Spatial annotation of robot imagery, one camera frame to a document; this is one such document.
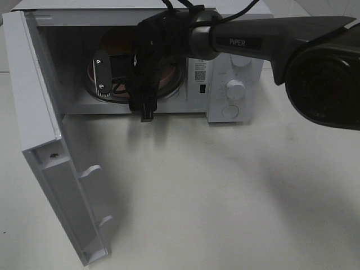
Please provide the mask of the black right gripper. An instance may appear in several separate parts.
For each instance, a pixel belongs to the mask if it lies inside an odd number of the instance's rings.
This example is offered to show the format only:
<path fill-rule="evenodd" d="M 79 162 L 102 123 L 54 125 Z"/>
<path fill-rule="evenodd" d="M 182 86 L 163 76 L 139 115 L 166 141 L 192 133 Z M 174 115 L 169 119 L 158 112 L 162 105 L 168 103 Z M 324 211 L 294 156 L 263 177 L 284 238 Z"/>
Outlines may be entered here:
<path fill-rule="evenodd" d="M 190 25 L 205 10 L 203 5 L 188 4 L 186 10 L 180 11 L 168 6 L 165 11 L 157 13 L 139 22 L 136 28 L 137 40 L 133 51 L 128 56 L 126 80 L 123 82 L 129 94 L 131 111 L 140 111 L 141 122 L 148 123 L 154 119 L 157 109 L 157 92 L 162 73 L 168 66 L 186 62 L 192 56 L 189 45 Z M 93 75 L 96 94 L 109 97 L 115 88 L 112 83 L 110 55 L 105 50 L 98 50 L 93 57 Z"/>

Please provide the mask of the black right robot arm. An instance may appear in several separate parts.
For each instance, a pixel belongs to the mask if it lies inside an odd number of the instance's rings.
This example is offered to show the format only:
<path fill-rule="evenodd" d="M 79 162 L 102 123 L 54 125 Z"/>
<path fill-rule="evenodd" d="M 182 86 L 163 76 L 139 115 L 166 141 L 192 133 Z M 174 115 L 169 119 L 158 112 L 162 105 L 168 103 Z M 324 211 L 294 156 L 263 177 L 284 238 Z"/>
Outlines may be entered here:
<path fill-rule="evenodd" d="M 243 20 L 203 5 L 166 1 L 166 10 L 136 26 L 134 52 L 124 76 L 115 76 L 116 57 L 99 50 L 93 57 L 94 95 L 110 98 L 119 86 L 129 94 L 131 111 L 144 122 L 157 109 L 163 70 L 176 59 L 212 60 L 220 53 L 271 63 L 276 85 L 304 118 L 318 125 L 359 129 L 359 23 L 347 16 Z"/>

